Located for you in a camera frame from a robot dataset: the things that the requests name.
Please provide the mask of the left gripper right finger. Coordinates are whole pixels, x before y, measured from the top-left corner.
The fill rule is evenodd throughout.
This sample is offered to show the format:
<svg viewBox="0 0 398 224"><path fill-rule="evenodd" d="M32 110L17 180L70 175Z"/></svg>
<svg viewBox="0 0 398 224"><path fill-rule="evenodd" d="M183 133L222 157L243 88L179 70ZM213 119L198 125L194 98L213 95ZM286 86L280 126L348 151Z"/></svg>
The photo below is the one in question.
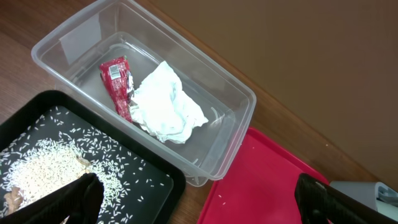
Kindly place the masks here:
<svg viewBox="0 0 398 224"><path fill-rule="evenodd" d="M302 224L397 224L306 173L299 175L294 195Z"/></svg>

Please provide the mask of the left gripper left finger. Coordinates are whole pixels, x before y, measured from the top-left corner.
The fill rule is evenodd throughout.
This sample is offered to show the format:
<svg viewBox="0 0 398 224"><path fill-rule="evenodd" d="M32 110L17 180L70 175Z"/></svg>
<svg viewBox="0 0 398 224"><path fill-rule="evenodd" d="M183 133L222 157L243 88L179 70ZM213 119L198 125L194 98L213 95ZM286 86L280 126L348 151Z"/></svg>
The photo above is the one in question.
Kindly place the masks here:
<svg viewBox="0 0 398 224"><path fill-rule="evenodd" d="M104 199L104 185L94 173L1 218L2 224L95 224Z"/></svg>

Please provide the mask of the rice and food scraps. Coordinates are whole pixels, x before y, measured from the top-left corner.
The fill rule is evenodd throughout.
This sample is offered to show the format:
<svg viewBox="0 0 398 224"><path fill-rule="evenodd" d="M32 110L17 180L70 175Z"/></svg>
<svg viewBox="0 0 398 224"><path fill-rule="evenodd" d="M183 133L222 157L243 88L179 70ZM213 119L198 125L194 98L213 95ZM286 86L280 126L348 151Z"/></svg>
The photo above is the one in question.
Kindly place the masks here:
<svg viewBox="0 0 398 224"><path fill-rule="evenodd" d="M173 181L117 140L62 106L23 128L1 152L1 195L17 208L95 173L104 185L98 223L152 223Z"/></svg>

